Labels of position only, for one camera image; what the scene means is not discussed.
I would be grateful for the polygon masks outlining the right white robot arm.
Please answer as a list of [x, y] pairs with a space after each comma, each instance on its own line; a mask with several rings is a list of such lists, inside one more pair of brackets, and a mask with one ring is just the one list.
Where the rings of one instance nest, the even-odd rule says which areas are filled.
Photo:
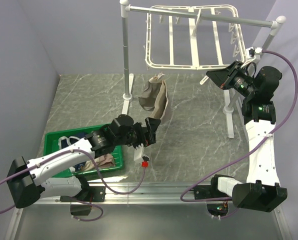
[[209, 194], [215, 200], [230, 197], [237, 208], [271, 212], [288, 196], [287, 189], [280, 186], [272, 133], [277, 118], [271, 99], [283, 75], [272, 66], [264, 66], [257, 75], [250, 76], [240, 61], [207, 71], [206, 75], [220, 89], [234, 89], [244, 97], [241, 113], [251, 152], [246, 182], [216, 174], [211, 179]]

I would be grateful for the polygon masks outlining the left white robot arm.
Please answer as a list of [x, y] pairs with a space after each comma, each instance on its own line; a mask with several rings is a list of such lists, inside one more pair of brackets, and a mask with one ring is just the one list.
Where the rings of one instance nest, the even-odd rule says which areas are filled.
[[85, 201], [90, 195], [88, 182], [80, 176], [56, 178], [55, 175], [86, 161], [97, 167], [96, 159], [110, 154], [117, 146], [134, 148], [134, 161], [148, 167], [149, 157], [144, 148], [156, 143], [160, 119], [147, 117], [145, 126], [121, 114], [110, 124], [92, 131], [70, 146], [40, 158], [12, 161], [7, 174], [7, 185], [14, 205], [26, 208], [41, 198], [68, 196]]

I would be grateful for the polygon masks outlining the taupe beige underwear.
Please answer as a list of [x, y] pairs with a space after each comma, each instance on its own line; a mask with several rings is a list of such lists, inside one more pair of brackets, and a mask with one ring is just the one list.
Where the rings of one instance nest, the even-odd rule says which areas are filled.
[[160, 72], [151, 77], [144, 86], [142, 93], [138, 97], [140, 106], [151, 112], [150, 118], [160, 120], [163, 125], [172, 117], [171, 103], [169, 99], [165, 74]]

